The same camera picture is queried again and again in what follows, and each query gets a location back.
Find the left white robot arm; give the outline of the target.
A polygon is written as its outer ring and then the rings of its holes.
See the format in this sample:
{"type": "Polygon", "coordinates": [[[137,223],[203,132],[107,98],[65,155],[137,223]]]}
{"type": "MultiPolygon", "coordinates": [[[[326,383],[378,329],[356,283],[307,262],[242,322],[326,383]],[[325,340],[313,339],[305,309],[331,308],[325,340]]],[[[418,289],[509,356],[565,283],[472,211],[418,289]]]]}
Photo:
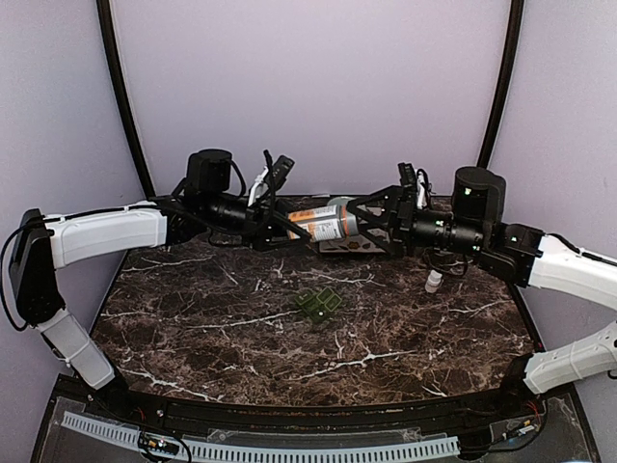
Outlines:
{"type": "Polygon", "coordinates": [[[75,262],[141,248],[183,244],[204,232],[237,236],[259,251],[289,243],[286,232],[309,241],[307,232],[279,211],[277,192],[294,166],[291,158],[264,155],[266,166],[252,185],[229,193],[240,171],[227,150],[191,154],[185,177],[165,196],[124,206],[69,215],[26,211],[1,250],[1,280],[12,286],[15,308],[5,315],[17,332],[38,330],[45,341],[92,390],[116,421],[136,412],[117,369],[68,311],[57,270],[75,262]]]}

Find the large grey-capped pill bottle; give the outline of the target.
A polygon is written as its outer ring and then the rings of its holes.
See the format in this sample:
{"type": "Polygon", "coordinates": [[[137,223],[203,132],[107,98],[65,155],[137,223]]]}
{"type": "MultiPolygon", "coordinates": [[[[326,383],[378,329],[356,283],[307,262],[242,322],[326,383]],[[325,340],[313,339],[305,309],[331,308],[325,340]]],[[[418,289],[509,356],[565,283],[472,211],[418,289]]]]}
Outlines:
{"type": "Polygon", "coordinates": [[[360,234],[357,218],[345,204],[290,212],[287,219],[308,232],[313,242],[340,240],[360,234]]]}

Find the small white pill bottle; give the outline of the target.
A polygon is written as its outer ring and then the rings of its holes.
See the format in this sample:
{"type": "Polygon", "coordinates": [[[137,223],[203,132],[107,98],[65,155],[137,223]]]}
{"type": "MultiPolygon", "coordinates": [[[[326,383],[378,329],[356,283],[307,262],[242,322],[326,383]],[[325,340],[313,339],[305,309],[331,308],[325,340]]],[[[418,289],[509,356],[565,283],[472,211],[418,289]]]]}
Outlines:
{"type": "Polygon", "coordinates": [[[425,290],[428,293],[435,293],[443,283],[443,274],[436,270],[431,270],[425,282],[425,290]]]}

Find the green weekly pill organizer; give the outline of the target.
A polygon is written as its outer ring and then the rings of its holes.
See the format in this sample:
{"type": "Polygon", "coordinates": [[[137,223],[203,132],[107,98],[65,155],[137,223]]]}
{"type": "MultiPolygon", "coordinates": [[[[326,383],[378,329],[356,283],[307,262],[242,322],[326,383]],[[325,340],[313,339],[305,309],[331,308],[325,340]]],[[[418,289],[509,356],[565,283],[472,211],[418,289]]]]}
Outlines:
{"type": "Polygon", "coordinates": [[[321,323],[336,312],[342,298],[330,287],[325,287],[317,291],[302,291],[294,296],[293,301],[311,322],[321,323]]]}

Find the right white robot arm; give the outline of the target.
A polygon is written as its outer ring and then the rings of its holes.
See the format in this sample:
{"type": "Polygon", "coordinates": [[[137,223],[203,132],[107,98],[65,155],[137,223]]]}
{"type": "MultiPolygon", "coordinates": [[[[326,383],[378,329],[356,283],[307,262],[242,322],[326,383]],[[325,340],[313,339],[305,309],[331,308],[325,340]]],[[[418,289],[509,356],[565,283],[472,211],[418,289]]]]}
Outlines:
{"type": "MultiPolygon", "coordinates": [[[[455,173],[451,209],[420,206],[412,165],[398,166],[400,182],[350,201],[346,208],[361,235],[394,256],[416,248],[471,259],[490,275],[515,286],[552,289],[614,309],[616,261],[578,248],[558,233],[502,222],[506,181],[481,168],[455,173]]],[[[513,360],[492,398],[503,419],[515,417],[529,397],[616,370],[616,325],[547,352],[513,360]]]]}

